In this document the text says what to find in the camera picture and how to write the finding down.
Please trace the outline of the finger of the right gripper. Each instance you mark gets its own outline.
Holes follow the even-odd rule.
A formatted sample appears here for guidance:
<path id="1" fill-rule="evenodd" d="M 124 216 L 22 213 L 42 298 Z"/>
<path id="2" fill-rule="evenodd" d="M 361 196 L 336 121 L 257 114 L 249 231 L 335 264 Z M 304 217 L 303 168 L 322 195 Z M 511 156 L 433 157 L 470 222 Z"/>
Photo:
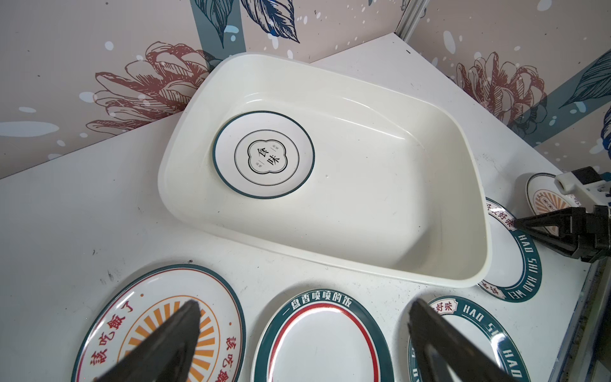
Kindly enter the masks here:
<path id="1" fill-rule="evenodd" d="M 573 208 L 570 207 L 550 213 L 518 218 L 515 220 L 514 226 L 525 232 L 533 229 L 546 229 L 550 234 L 555 229 L 555 234 L 560 234 L 571 225 L 572 213 Z"/>
<path id="2" fill-rule="evenodd" d="M 569 258 L 578 257 L 578 245 L 574 235 L 554 236 L 549 232 L 542 232 L 537 229 L 526 229 L 525 232 L 533 239 L 539 241 L 539 243 L 562 256 Z"/>

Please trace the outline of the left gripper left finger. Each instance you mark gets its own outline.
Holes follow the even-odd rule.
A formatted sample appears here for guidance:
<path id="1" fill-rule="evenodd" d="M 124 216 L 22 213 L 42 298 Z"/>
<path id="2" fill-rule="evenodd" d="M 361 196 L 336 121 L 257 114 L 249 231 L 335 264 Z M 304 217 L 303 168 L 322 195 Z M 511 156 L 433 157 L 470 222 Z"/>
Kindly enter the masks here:
<path id="1" fill-rule="evenodd" d="M 191 299 L 98 380 L 186 382 L 199 335 L 199 305 Z"/>

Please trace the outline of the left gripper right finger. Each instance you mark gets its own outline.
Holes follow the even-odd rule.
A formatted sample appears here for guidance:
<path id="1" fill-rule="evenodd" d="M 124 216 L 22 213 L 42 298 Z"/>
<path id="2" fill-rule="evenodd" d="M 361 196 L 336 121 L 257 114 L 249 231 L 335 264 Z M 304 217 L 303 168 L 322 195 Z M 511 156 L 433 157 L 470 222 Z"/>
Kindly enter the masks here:
<path id="1" fill-rule="evenodd" d="M 470 340 L 415 299 L 407 323 L 421 381 L 513 381 Z"/>

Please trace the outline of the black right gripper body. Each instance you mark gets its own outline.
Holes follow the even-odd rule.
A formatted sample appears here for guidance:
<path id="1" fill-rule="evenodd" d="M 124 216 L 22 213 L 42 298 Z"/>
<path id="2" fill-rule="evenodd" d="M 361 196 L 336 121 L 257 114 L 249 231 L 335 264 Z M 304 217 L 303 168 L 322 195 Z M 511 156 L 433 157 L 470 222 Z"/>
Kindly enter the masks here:
<path id="1" fill-rule="evenodd" d="M 588 213 L 583 207 L 569 208 L 568 256 L 594 263 L 610 257 L 610 208 L 595 205 Z"/>

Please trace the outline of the small white emblem plate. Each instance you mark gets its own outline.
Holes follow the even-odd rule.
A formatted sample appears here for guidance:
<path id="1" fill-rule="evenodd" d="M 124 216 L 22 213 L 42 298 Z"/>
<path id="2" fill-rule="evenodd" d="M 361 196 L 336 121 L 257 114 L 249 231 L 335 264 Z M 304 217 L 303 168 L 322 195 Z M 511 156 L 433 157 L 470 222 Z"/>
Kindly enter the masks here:
<path id="1" fill-rule="evenodd" d="M 235 116 L 213 141 L 213 165 L 227 187 L 254 199 L 275 199 L 302 187 L 316 160 L 314 144 L 296 120 L 275 111 Z"/>

